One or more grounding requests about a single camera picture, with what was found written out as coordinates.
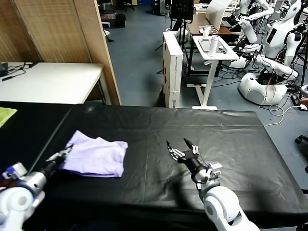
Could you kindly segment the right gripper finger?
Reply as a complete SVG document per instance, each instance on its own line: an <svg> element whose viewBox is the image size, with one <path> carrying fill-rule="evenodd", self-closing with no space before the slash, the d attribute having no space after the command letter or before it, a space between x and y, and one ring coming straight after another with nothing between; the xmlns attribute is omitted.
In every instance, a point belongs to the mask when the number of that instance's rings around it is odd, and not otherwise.
<svg viewBox="0 0 308 231"><path fill-rule="evenodd" d="M178 149L172 148L169 141L166 141L167 143L167 149L169 151L169 155L172 159L175 161L178 161L179 159L183 158L183 153L179 151Z"/></svg>
<svg viewBox="0 0 308 231"><path fill-rule="evenodd" d="M184 142L186 143L187 147L192 151L193 154L199 154L199 147L193 144L190 140L184 138Z"/></svg>

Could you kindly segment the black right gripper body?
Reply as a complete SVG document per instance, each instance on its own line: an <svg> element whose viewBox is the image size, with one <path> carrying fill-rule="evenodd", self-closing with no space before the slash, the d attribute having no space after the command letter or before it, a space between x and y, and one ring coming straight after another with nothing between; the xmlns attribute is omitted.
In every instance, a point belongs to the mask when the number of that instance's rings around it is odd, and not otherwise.
<svg viewBox="0 0 308 231"><path fill-rule="evenodd" d="M179 157L177 162L184 164L191 173L193 180L204 180L206 178L207 167L202 165L196 155L191 152L185 152L184 157Z"/></svg>

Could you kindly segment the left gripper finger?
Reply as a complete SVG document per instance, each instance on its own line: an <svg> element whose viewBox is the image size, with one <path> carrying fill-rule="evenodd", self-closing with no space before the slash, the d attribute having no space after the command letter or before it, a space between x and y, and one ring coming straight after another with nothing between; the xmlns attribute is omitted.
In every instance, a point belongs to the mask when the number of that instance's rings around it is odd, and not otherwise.
<svg viewBox="0 0 308 231"><path fill-rule="evenodd" d="M69 153L71 152L72 147L67 147L64 150L61 150L51 156L51 160L55 163L62 163L65 162L66 158L68 157Z"/></svg>
<svg viewBox="0 0 308 231"><path fill-rule="evenodd" d="M71 152L72 148L73 148L73 145L70 145L70 146L66 147L64 150L61 150L61 151L51 155L49 157L49 159L56 159L56 158L64 158L64 159L66 159L66 157Z"/></svg>

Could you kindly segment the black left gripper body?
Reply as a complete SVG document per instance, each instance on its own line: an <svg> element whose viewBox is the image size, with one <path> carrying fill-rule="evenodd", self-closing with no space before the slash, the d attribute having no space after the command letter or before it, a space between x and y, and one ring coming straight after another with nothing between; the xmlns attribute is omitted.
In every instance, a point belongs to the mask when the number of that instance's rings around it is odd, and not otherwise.
<svg viewBox="0 0 308 231"><path fill-rule="evenodd" d="M51 177L57 170L59 163L55 160L47 161L45 165L39 170L45 177Z"/></svg>

